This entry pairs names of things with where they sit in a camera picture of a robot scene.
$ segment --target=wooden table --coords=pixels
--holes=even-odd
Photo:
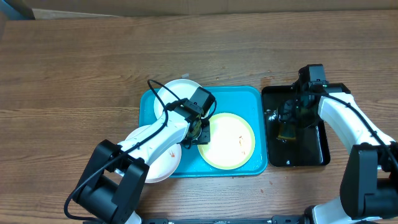
[[[138,127],[146,80],[288,85],[323,63],[398,139],[398,11],[7,21],[0,43],[0,222],[73,223],[63,203],[94,147]],[[143,217],[301,214],[339,195],[348,155],[327,127],[326,167],[146,185]],[[114,180],[120,178],[111,175]],[[70,211],[87,214],[74,203]]]

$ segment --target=yellow object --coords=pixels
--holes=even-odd
[[[210,143],[199,145],[202,158],[215,168],[230,170],[245,164],[254,152],[254,132],[243,118],[220,113],[210,118]]]

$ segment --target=round white plate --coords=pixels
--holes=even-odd
[[[126,140],[131,139],[137,134],[143,132],[150,125],[145,125],[135,129],[127,136]],[[159,158],[149,167],[145,183],[156,183],[162,181],[174,173],[181,161],[181,145],[174,144],[168,148]]]
[[[202,158],[224,170],[245,164],[253,155],[256,143],[249,123],[231,113],[216,114],[209,121],[211,140],[207,145],[198,145]]]
[[[173,80],[171,82],[168,82],[165,86],[169,88],[169,90],[173,91],[173,93],[175,93],[180,99],[182,98],[190,99],[197,90],[197,88],[201,87],[196,82],[186,79]],[[173,96],[173,94],[171,94],[163,87],[159,90],[157,94],[159,95],[160,99],[162,99],[164,105],[166,105],[167,103],[172,103],[177,100],[176,97]],[[155,98],[154,110],[155,110],[156,119],[159,119],[162,116],[163,107],[157,98]]]

